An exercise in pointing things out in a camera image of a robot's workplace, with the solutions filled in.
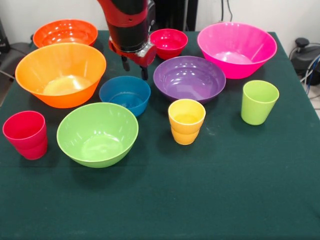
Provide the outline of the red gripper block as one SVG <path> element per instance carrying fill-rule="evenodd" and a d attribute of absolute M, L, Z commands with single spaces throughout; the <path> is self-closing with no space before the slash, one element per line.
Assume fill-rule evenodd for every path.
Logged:
<path fill-rule="evenodd" d="M 108 42 L 109 48 L 119 55 L 122 60 L 122 66 L 125 71 L 130 71 L 130 65 L 128 60 L 132 60 L 141 68 L 141 78 L 148 80 L 148 66 L 153 62 L 157 54 L 157 47 L 148 41 L 141 49 L 136 51 L 124 51 L 121 50 L 113 41 Z"/>

